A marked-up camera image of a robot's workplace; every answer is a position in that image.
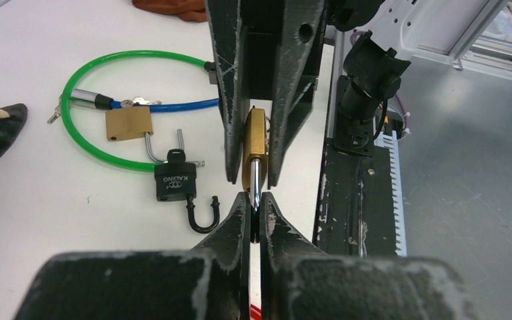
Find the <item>small brass padlock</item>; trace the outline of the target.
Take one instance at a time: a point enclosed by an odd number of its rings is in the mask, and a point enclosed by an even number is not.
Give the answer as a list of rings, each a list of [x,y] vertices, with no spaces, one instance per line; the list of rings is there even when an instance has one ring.
[[[259,209],[262,187],[268,169],[267,128],[265,110],[253,107],[245,122],[242,157],[243,188],[250,194],[255,211]]]

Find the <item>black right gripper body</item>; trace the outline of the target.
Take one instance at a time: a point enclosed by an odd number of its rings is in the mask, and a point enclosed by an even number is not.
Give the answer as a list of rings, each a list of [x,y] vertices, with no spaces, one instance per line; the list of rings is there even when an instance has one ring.
[[[272,100],[285,1],[241,1],[240,100]]]

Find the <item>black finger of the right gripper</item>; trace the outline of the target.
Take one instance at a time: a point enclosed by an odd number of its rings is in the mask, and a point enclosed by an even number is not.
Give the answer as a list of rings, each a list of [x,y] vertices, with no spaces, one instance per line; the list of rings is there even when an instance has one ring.
[[[286,1],[273,77],[269,134],[268,186],[275,187],[287,147],[288,118],[293,99],[321,22],[324,1]]]
[[[247,28],[240,1],[205,2],[224,128],[225,174],[235,184],[239,176],[244,121],[248,110],[245,81]]]

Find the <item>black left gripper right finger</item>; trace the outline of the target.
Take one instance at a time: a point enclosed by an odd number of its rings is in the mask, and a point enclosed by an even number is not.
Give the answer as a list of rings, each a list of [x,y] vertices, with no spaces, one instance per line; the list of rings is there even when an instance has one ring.
[[[438,259],[329,255],[259,206],[264,319],[477,319],[459,274]]]

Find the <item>red cable lock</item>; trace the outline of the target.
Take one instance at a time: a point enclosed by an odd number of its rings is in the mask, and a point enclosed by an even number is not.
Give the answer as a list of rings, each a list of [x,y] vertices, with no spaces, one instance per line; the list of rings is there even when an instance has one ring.
[[[256,305],[251,304],[249,312],[250,320],[262,320],[261,310]]]

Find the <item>black Kajing padlock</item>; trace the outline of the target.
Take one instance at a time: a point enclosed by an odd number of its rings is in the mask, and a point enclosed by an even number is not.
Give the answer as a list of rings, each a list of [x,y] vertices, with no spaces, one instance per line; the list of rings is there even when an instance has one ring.
[[[212,196],[211,208],[213,221],[209,226],[200,226],[195,218],[197,196],[197,168],[194,163],[186,161],[182,149],[171,149],[167,153],[167,161],[154,166],[156,198],[160,202],[185,201],[187,218],[190,227],[197,233],[208,234],[220,222],[220,202],[218,196]]]

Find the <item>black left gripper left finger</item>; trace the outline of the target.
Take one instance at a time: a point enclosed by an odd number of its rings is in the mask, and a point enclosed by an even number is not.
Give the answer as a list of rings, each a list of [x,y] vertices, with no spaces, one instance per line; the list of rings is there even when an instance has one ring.
[[[68,252],[35,275],[17,319],[248,319],[246,192],[189,250]]]

